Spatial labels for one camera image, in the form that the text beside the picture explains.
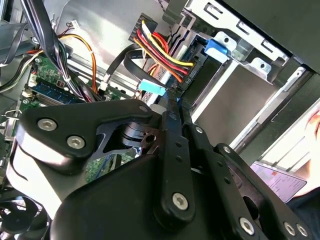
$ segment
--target black mounting arm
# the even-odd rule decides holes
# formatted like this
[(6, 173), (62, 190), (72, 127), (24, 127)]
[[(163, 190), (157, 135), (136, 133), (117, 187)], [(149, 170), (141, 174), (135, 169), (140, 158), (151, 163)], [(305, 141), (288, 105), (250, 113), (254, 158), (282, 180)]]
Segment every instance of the black mounting arm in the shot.
[(211, 146), (187, 103), (177, 103), (171, 91), (166, 97), (162, 114), (131, 99), (22, 115), (19, 147), (57, 174), (79, 173), (88, 161), (132, 146), (143, 149), (71, 193), (55, 214), (50, 239), (312, 239), (229, 146)]

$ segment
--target silver screw head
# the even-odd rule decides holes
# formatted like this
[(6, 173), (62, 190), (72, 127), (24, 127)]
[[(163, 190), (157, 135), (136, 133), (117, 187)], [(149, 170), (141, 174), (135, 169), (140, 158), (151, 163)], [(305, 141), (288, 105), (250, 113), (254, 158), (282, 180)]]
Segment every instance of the silver screw head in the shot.
[(200, 134), (202, 134), (204, 131), (201, 129), (201, 127), (198, 127), (198, 126), (196, 126), (195, 127), (195, 130), (198, 132), (198, 133), (200, 133)]
[(231, 153), (230, 149), (227, 146), (224, 146), (223, 150), (226, 151), (228, 154)]
[(79, 136), (68, 137), (66, 143), (73, 149), (82, 149), (86, 145), (85, 140)]
[(180, 210), (187, 210), (188, 209), (188, 200), (185, 196), (183, 196), (181, 193), (176, 192), (172, 196), (173, 204)]
[(299, 232), (305, 236), (308, 237), (308, 232), (305, 230), (305, 228), (303, 226), (301, 226), (300, 224), (296, 225), (296, 228), (299, 230)]
[(49, 118), (43, 118), (38, 121), (38, 127), (44, 131), (53, 131), (57, 128), (57, 124)]
[(139, 106), (139, 108), (144, 112), (148, 112), (148, 109), (145, 106)]
[(170, 113), (169, 116), (170, 116), (170, 118), (172, 118), (173, 120), (177, 120), (176, 115), (174, 115), (173, 113)]
[(292, 236), (296, 235), (296, 231), (294, 230), (294, 228), (287, 222), (283, 223), (284, 228), (288, 231), (288, 233)]
[(240, 217), (239, 219), (239, 223), (241, 228), (249, 235), (253, 235), (255, 234), (255, 229), (254, 226), (252, 225), (252, 223), (246, 219), (245, 217)]

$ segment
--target black plastic bracket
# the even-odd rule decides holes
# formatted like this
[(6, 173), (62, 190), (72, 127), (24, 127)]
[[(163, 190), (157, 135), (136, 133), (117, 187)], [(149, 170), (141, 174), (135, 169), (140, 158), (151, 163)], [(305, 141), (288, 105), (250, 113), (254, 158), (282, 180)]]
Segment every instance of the black plastic bracket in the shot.
[[(16, 139), (27, 154), (61, 173), (75, 174), (88, 160), (107, 154), (104, 149), (119, 126), (130, 122), (144, 124), (152, 116), (151, 109), (136, 99), (40, 107), (23, 113)], [(41, 129), (38, 126), (41, 119), (54, 121), (56, 129)], [(81, 137), (85, 141), (84, 147), (70, 147), (67, 143), (70, 136)], [(63, 160), (57, 162), (57, 157), (52, 160), (46, 157), (52, 154)]]
[(167, 92), (167, 111), (162, 114), (158, 136), (158, 178), (154, 214), (171, 231), (181, 229), (195, 217), (193, 181), (188, 140), (182, 125), (175, 94)]
[[(255, 221), (238, 191), (237, 184), (226, 164), (224, 157), (213, 151), (207, 134), (196, 125), (185, 125), (183, 133), (189, 140), (192, 149), (193, 166), (200, 166), (212, 184), (216, 193), (217, 215), (226, 239), (267, 239)], [(252, 234), (248, 234), (241, 226), (241, 219), (246, 219), (252, 226)]]
[[(240, 176), (240, 178), (249, 181), (260, 194), (261, 197), (259, 199), (261, 202), (257, 206), (260, 216), (259, 221), (262, 230), (269, 239), (312, 239), (311, 234), (308, 234), (307, 237), (299, 234), (297, 225), (303, 227), (307, 233), (310, 233), (310, 230), (232, 148), (221, 143), (214, 148), (214, 151), (224, 156), (228, 162), (234, 165), (244, 176)], [(285, 228), (285, 223), (288, 223), (294, 229), (295, 233), (297, 233), (296, 236), (292, 236), (288, 232)]]

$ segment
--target gray cable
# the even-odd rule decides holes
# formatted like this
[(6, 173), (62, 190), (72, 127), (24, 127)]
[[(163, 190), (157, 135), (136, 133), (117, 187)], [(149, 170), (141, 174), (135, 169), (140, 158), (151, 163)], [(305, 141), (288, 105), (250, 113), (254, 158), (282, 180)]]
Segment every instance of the gray cable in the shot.
[(16, 33), (16, 35), (13, 38), (13, 41), (11, 43), (10, 49), (8, 54), (6, 55), (6, 58), (4, 62), (1, 63), (2, 67), (8, 65), (9, 63), (12, 62), (12, 60), (15, 58), (17, 50), (19, 48), (19, 45), (22, 41), (22, 37), (24, 35), (24, 32), (27, 28), (28, 24), (25, 23)]

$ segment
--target yellow wire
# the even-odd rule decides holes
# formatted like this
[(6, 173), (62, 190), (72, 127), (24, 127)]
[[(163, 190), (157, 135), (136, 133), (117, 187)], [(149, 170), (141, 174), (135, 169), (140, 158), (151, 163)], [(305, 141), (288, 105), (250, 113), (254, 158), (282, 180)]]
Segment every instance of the yellow wire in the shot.
[(168, 72), (170, 72), (177, 80), (179, 83), (182, 83), (182, 79), (173, 71), (171, 71), (168, 67), (166, 67), (164, 64), (162, 64), (161, 62), (159, 62), (157, 59), (155, 59), (152, 54), (146, 49), (144, 48), (144, 46), (142, 46), (142, 44), (137, 40), (137, 38), (133, 38), (133, 40), (135, 41), (136, 44), (138, 44), (140, 46), (140, 48), (144, 49), (145, 52), (159, 65), (161, 65), (162, 67), (165, 68), (165, 70), (167, 70)]
[(174, 62), (175, 64), (179, 64), (182, 66), (193, 66), (194, 64), (192, 62), (183, 62), (183, 61), (178, 61), (176, 59), (174, 59), (173, 57), (169, 56), (157, 43), (157, 41), (152, 37), (152, 33), (148, 33), (146, 32), (148, 39), (155, 45), (155, 47), (169, 60), (171, 60), (172, 62)]
[(152, 69), (152, 71), (150, 72), (150, 75), (151, 75), (151, 76), (154, 75), (154, 72), (156, 71), (156, 68), (157, 68), (157, 67), (154, 67), (154, 68)]
[(98, 93), (98, 89), (97, 89), (97, 61), (96, 61), (96, 56), (91, 48), (91, 46), (89, 45), (89, 43), (81, 36), (76, 35), (76, 34), (65, 34), (59, 37), (60, 40), (62, 39), (66, 39), (66, 38), (76, 38), (78, 40), (80, 40), (88, 49), (88, 51), (91, 54), (91, 58), (92, 58), (92, 90), (94, 93)]

